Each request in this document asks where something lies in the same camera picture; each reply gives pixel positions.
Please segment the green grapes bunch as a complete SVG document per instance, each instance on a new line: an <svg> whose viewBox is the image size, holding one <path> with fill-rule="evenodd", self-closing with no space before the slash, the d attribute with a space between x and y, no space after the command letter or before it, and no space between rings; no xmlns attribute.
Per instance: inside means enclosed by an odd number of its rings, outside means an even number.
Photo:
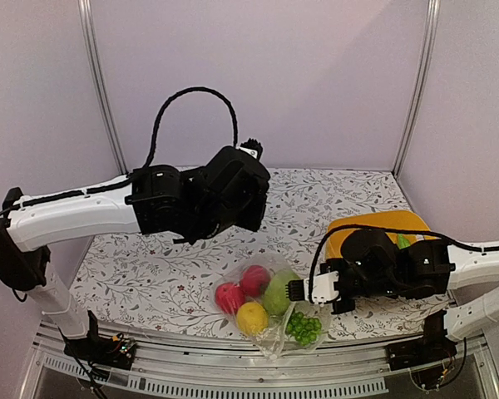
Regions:
<svg viewBox="0 0 499 399"><path fill-rule="evenodd" d="M300 311L294 311L287 322L285 333L302 347L314 344L322 332L322 323L316 317L309 317Z"/></svg>

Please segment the green cucumber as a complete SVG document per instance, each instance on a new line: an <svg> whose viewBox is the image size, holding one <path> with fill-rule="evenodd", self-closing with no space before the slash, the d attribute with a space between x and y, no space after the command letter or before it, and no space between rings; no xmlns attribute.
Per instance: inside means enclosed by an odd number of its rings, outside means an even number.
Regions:
<svg viewBox="0 0 499 399"><path fill-rule="evenodd" d="M406 249L412 244L404 234L397 234L397 246L399 249Z"/></svg>

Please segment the red apple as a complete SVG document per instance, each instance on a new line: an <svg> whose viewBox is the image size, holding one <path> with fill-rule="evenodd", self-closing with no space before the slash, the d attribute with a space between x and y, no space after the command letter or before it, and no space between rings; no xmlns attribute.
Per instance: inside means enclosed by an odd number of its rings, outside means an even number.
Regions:
<svg viewBox="0 0 499 399"><path fill-rule="evenodd" d="M215 290L215 304L222 312L234 315L245 304L245 294L234 283L222 283Z"/></svg>
<svg viewBox="0 0 499 399"><path fill-rule="evenodd" d="M250 265L240 279L240 288L246 296L261 296L271 280L269 270L260 265Z"/></svg>

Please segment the clear zip top bag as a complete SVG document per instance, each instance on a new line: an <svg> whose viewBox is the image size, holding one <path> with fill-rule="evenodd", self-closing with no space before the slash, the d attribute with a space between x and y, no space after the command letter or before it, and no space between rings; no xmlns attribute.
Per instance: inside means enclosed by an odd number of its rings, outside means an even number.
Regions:
<svg viewBox="0 0 499 399"><path fill-rule="evenodd" d="M212 284L211 302L268 361L309 353L324 342L330 311L290 300L288 283L298 279L282 255L257 254Z"/></svg>

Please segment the yellow lemon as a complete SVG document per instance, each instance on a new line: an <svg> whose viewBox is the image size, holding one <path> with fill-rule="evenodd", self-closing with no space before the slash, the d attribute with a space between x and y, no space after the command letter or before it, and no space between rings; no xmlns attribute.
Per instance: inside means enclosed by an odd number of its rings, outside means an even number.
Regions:
<svg viewBox="0 0 499 399"><path fill-rule="evenodd" d="M254 337L269 326L269 315L260 303L247 302L239 308L236 324L244 335Z"/></svg>

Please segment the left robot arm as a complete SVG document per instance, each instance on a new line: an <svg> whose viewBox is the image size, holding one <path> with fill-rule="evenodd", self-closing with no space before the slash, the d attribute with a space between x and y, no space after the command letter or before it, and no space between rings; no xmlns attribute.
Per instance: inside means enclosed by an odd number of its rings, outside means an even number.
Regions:
<svg viewBox="0 0 499 399"><path fill-rule="evenodd" d="M50 245L100 234L170 232L193 244L236 226L259 230L269 172L247 145L226 146L204 166L145 166L101 185L29 196L8 191L0 211L0 280L25 293L90 361L106 341L51 266Z"/></svg>

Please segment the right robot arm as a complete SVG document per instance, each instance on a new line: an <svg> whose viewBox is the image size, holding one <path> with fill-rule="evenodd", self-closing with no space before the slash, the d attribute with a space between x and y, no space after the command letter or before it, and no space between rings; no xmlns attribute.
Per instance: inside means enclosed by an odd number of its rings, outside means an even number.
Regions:
<svg viewBox="0 0 499 399"><path fill-rule="evenodd" d="M421 299L475 283L499 283L499 242L464 244L423 230L406 248L391 239L394 229L356 225L339 254L322 271L335 272L336 314L354 310L357 298ZM457 342L499 322L499 287L456 308L424 319L422 336L386 347L393 370L436 362L457 353Z"/></svg>

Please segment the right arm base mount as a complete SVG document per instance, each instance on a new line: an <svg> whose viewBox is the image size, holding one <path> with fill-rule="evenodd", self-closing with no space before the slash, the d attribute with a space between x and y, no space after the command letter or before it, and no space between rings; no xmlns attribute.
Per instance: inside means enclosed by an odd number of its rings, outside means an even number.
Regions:
<svg viewBox="0 0 499 399"><path fill-rule="evenodd" d="M410 371L413 384L423 391L437 390L446 382L457 355L457 344L442 332L385 347L391 371Z"/></svg>

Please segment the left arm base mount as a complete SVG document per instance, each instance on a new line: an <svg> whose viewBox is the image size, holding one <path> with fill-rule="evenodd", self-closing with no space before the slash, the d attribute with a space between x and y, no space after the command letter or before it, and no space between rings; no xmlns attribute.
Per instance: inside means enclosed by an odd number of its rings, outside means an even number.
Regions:
<svg viewBox="0 0 499 399"><path fill-rule="evenodd" d="M90 365L101 365L129 371L136 356L136 342L124 338L121 334L116 339L107 337L84 337L69 339L63 337L64 353Z"/></svg>

